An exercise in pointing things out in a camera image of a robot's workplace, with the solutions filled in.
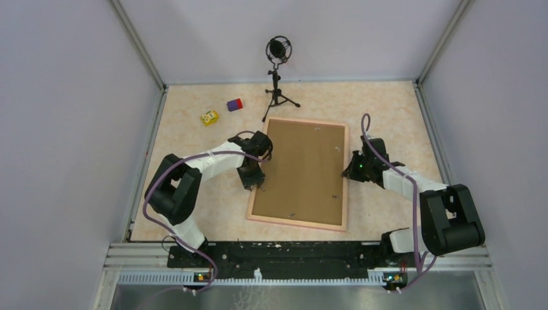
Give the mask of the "yellow owl toy block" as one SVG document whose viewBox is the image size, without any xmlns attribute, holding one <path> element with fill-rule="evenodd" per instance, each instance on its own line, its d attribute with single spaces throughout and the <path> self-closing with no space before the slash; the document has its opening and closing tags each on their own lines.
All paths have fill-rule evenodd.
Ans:
<svg viewBox="0 0 548 310">
<path fill-rule="evenodd" d="M 219 115 L 215 110 L 209 110 L 200 116 L 200 121 L 207 127 L 216 123 L 219 119 Z"/>
</svg>

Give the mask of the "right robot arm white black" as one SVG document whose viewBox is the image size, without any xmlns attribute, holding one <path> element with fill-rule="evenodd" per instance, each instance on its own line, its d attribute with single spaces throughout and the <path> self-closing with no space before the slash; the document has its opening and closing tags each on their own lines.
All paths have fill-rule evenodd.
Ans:
<svg viewBox="0 0 548 310">
<path fill-rule="evenodd" d="M 413 226 L 382 234 L 379 258 L 396 266 L 405 253 L 434 256 L 479 247 L 485 231 L 469 188 L 430 180 L 398 161 L 390 161 L 381 138 L 361 136 L 363 147 L 352 152 L 342 177 L 370 182 L 412 202 Z"/>
</svg>

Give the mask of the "purple red toy block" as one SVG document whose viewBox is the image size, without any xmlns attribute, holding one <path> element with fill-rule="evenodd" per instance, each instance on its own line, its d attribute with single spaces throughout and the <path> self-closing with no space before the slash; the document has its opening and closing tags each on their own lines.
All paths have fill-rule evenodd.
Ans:
<svg viewBox="0 0 548 310">
<path fill-rule="evenodd" d="M 240 98 L 237 98 L 237 99 L 233 99 L 231 101 L 228 101 L 226 103 L 226 106 L 227 106 L 227 110 L 229 112 L 234 112 L 236 110 L 240 110 L 243 108 L 243 103 L 242 103 L 242 100 Z"/>
</svg>

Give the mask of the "black microphone on tripod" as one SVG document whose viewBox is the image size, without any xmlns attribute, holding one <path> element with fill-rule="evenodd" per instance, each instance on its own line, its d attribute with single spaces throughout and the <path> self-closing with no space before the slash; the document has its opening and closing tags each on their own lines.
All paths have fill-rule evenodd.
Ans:
<svg viewBox="0 0 548 310">
<path fill-rule="evenodd" d="M 300 103 L 293 101 L 282 93 L 282 89 L 279 88 L 279 81 L 281 76 L 279 75 L 279 67 L 288 62 L 292 55 L 292 44 L 286 36 L 278 35 L 271 38 L 265 48 L 265 53 L 268 61 L 273 65 L 272 69 L 268 71 L 268 75 L 271 76 L 273 88 L 266 89 L 265 93 L 271 94 L 271 101 L 266 108 L 262 122 L 266 121 L 268 113 L 271 108 L 280 106 L 284 103 L 291 103 L 297 108 L 301 107 Z"/>
</svg>

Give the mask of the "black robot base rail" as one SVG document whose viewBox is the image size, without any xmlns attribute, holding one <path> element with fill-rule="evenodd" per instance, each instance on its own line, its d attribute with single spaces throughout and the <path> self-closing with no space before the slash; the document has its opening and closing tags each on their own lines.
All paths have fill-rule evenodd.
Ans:
<svg viewBox="0 0 548 310">
<path fill-rule="evenodd" d="M 384 242 L 209 242 L 192 254 L 169 249 L 172 269 L 203 269 L 217 280 L 247 279 L 259 270 L 266 280 L 365 279 L 375 268 L 415 266 L 412 253 L 395 253 Z"/>
</svg>

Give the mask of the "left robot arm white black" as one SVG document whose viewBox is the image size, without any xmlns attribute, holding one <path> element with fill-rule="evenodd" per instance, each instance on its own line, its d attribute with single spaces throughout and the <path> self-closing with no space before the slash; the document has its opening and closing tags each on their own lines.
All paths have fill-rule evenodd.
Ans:
<svg viewBox="0 0 548 310">
<path fill-rule="evenodd" d="M 273 142 L 256 131 L 250 138 L 236 135 L 223 144 L 185 158 L 166 155 L 145 191 L 144 207 L 160 215 L 157 224 L 164 227 L 184 249 L 183 259 L 192 267 L 207 259 L 204 234 L 192 214 L 200 185 L 227 171 L 237 171 L 242 186 L 251 191 L 261 188 L 266 175 L 260 163 L 272 158 Z"/>
</svg>

